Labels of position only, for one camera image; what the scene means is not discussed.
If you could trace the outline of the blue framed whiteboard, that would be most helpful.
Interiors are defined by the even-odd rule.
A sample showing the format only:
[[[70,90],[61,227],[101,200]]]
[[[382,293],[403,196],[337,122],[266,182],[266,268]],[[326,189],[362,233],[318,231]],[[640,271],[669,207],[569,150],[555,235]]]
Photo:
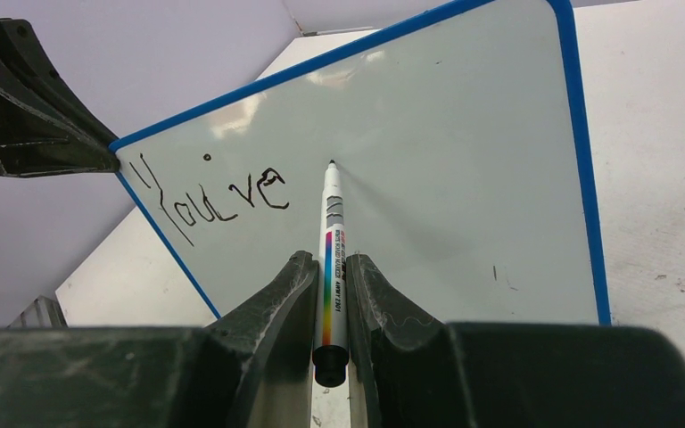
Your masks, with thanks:
[[[225,315],[318,249],[441,321],[610,321],[574,9],[454,1],[113,143],[119,178]]]

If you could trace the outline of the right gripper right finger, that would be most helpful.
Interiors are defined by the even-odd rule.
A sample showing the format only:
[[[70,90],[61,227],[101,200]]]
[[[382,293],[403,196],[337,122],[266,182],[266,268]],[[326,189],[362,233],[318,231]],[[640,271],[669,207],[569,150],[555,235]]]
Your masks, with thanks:
[[[354,427],[685,427],[685,360],[658,332],[445,324],[346,263]]]

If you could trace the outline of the white marker pen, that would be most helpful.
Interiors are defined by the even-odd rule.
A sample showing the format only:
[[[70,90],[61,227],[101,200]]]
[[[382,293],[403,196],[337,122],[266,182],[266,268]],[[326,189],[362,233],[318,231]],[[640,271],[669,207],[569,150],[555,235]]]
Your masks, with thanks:
[[[346,235],[340,170],[331,160],[325,171],[318,250],[318,302],[312,362],[316,382],[325,388],[346,380],[350,352],[346,308]]]

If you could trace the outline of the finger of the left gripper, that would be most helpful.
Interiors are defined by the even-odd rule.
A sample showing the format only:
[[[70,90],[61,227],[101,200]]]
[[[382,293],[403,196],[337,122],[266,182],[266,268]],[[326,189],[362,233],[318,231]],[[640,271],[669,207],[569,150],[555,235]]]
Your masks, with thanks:
[[[0,60],[25,87],[102,146],[117,139],[64,82],[28,21],[0,19]]]
[[[102,142],[0,68],[0,175],[114,173],[120,161]]]

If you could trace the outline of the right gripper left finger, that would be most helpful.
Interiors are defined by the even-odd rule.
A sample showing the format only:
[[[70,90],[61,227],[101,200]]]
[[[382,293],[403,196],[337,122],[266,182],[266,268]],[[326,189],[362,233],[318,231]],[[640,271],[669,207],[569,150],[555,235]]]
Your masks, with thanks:
[[[0,329],[0,427],[306,427],[318,263],[205,327]]]

